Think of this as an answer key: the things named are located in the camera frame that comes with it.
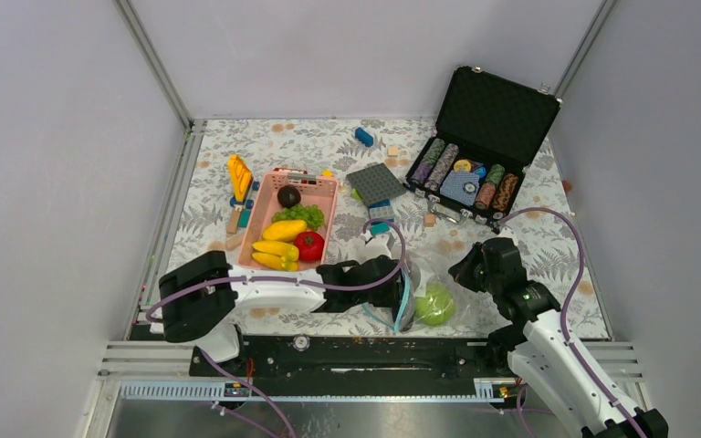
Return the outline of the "green fake grapes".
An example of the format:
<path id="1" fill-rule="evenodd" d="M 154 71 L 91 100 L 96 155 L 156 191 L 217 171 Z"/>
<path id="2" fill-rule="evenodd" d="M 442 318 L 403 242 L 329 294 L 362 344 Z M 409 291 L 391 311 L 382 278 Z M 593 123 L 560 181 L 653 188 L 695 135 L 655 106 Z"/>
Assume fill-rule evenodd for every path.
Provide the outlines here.
<path id="1" fill-rule="evenodd" d="M 297 204 L 276 212 L 271 217 L 271 222 L 276 223 L 287 220 L 303 220 L 308 229 L 318 231 L 325 223 L 325 214 L 315 204 Z"/>

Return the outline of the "clear zip top bag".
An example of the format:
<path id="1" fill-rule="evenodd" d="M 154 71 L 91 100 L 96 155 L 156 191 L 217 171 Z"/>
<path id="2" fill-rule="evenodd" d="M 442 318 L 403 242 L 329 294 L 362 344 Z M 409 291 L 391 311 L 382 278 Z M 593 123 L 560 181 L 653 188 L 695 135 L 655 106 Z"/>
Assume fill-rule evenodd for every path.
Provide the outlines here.
<path id="1" fill-rule="evenodd" d="M 391 333 L 437 328 L 465 331 L 472 324 L 472 299 L 448 277 L 432 252 L 409 250 L 399 281 L 401 297 L 392 305 L 363 304 L 364 314 Z"/>

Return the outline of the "yellow fake mango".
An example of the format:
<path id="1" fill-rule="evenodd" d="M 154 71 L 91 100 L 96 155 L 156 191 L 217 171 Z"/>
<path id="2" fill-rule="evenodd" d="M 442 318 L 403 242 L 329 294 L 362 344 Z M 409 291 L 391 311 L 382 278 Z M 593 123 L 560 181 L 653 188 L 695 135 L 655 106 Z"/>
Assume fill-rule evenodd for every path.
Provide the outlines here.
<path id="1" fill-rule="evenodd" d="M 308 223 L 302 219 L 274 222 L 262 232 L 262 239 L 268 241 L 292 242 L 299 234 L 308 230 Z"/>

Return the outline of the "dark fake plum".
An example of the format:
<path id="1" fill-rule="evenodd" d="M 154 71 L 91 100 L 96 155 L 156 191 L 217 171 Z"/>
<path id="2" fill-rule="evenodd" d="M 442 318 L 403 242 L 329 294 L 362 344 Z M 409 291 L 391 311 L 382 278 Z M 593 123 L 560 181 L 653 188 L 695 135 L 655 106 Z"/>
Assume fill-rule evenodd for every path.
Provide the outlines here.
<path id="1" fill-rule="evenodd" d="M 284 208 L 292 208 L 301 203 L 302 196 L 298 188 L 287 184 L 279 188 L 277 191 L 277 201 Z"/>

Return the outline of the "red fake apple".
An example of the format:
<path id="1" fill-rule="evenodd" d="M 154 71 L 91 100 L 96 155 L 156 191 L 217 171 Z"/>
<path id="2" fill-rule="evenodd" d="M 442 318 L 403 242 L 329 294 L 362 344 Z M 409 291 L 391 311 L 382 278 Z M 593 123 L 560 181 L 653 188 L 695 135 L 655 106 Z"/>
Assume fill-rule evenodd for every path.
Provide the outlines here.
<path id="1" fill-rule="evenodd" d="M 298 249 L 301 262 L 318 262 L 323 257 L 325 239 L 317 232 L 306 231 L 296 236 L 293 245 Z"/>

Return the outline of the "green fake cabbage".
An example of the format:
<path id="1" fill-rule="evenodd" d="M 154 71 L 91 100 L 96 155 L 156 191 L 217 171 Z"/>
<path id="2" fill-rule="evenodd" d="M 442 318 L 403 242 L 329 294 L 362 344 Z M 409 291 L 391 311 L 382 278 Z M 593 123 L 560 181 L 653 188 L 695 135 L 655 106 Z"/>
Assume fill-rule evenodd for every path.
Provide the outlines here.
<path id="1" fill-rule="evenodd" d="M 428 326 L 446 324 L 455 314 L 452 292 L 445 286 L 432 283 L 422 297 L 415 298 L 415 317 Z"/>

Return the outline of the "yellow fake banana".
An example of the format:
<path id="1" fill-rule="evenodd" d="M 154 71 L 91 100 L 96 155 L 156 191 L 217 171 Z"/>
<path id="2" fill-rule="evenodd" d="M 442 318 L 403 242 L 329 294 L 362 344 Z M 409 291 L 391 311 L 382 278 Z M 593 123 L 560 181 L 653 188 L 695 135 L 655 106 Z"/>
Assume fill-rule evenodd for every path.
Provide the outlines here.
<path id="1" fill-rule="evenodd" d="M 252 258 L 261 266 L 278 271 L 298 270 L 298 248 L 290 243 L 261 240 L 252 244 Z"/>

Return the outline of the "pink plastic basket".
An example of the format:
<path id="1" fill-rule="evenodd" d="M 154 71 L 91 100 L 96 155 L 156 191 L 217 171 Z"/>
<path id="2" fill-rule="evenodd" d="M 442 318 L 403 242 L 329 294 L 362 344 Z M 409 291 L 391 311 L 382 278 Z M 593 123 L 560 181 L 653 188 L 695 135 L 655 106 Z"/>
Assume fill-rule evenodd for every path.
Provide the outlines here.
<path id="1" fill-rule="evenodd" d="M 259 185 L 237 263 L 285 270 L 316 267 L 326 259 L 339 182 L 332 176 L 277 169 Z"/>

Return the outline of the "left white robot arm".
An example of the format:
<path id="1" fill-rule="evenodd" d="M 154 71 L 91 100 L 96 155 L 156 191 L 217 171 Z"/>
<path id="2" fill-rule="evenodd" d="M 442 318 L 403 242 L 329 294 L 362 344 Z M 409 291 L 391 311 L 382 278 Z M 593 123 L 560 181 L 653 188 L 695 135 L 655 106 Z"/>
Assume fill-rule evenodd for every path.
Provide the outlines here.
<path id="1" fill-rule="evenodd" d="M 387 255 L 285 272 L 231 265 L 212 251 L 164 275 L 159 287 L 145 318 L 162 325 L 166 341 L 193 343 L 226 375 L 246 365 L 240 330 L 226 319 L 236 309 L 343 313 L 370 304 L 401 315 L 413 294 L 404 260 Z"/>

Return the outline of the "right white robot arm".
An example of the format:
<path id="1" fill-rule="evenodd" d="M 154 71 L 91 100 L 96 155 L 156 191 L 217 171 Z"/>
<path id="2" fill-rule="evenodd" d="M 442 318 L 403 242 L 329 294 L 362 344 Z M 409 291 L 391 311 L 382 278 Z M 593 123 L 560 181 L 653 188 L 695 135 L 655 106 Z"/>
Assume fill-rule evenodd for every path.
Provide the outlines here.
<path id="1" fill-rule="evenodd" d="M 570 330 L 564 305 L 528 278 L 512 239 L 474 244 L 448 273 L 458 285 L 490 294 L 509 322 L 487 338 L 488 367 L 521 378 L 571 436 L 668 436 L 664 416 L 644 409 L 618 387 Z"/>

